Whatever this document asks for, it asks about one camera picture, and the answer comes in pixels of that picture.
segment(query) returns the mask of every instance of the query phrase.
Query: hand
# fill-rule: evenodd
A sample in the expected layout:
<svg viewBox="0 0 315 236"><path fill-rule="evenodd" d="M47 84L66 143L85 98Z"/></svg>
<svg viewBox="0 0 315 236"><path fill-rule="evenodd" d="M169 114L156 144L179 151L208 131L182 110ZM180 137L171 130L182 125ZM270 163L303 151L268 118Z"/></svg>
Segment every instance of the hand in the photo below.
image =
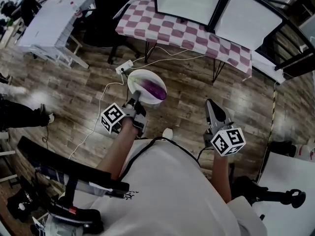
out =
<svg viewBox="0 0 315 236"><path fill-rule="evenodd" d="M124 117L122 122L122 131L130 132L131 134L137 135L139 130L133 126L132 118Z"/></svg>

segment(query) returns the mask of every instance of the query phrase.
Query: pink and white checkered cloth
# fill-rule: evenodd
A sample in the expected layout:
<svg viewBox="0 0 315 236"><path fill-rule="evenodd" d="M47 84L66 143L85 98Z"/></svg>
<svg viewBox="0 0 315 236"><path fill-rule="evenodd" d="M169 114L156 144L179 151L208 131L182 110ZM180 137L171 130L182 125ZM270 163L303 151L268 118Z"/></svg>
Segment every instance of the pink and white checkered cloth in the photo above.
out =
<svg viewBox="0 0 315 236"><path fill-rule="evenodd" d="M137 0L119 21L116 32L153 43L173 45L219 59L252 75L252 52L207 32L204 26L155 13L154 0Z"/></svg>

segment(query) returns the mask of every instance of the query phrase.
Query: white box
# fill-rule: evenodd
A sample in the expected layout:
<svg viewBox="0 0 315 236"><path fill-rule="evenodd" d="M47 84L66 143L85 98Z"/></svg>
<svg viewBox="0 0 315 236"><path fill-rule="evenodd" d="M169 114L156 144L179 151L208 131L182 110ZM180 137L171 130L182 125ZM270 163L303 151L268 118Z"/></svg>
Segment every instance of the white box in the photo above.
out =
<svg viewBox="0 0 315 236"><path fill-rule="evenodd" d="M113 126L124 118L125 115L121 108L116 103L113 103L100 114L100 123L108 133L112 133Z"/></svg>
<svg viewBox="0 0 315 236"><path fill-rule="evenodd" d="M246 144L240 128L218 131L211 143L220 156L235 154Z"/></svg>
<svg viewBox="0 0 315 236"><path fill-rule="evenodd" d="M157 10L208 25L219 0L157 0Z"/></svg>

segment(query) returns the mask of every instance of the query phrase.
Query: electrical outlet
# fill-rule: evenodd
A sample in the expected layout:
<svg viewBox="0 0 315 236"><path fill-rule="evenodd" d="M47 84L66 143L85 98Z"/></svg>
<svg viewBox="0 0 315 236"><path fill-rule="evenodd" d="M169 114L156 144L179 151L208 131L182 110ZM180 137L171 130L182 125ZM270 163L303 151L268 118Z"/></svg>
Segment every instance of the electrical outlet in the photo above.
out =
<svg viewBox="0 0 315 236"><path fill-rule="evenodd" d="M129 68L133 67L133 63L131 60L128 60L127 62L123 63L122 65L118 66L116 68L117 74L122 74L123 71L126 72Z"/></svg>

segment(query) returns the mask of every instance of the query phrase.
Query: white table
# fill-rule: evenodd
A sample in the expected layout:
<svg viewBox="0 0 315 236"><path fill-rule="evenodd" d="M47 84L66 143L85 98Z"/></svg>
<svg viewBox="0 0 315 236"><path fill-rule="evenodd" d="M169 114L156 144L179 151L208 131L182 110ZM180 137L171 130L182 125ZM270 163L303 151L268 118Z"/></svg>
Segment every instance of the white table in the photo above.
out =
<svg viewBox="0 0 315 236"><path fill-rule="evenodd" d="M48 1L34 17L18 43L20 50L32 52L56 65L63 64L70 67L72 61L75 61L82 67L88 68L89 65L76 56L82 45L71 36L73 23L76 20L70 4L72 1L81 10L88 9L94 3L94 0ZM66 47L69 37L78 45L74 52Z"/></svg>

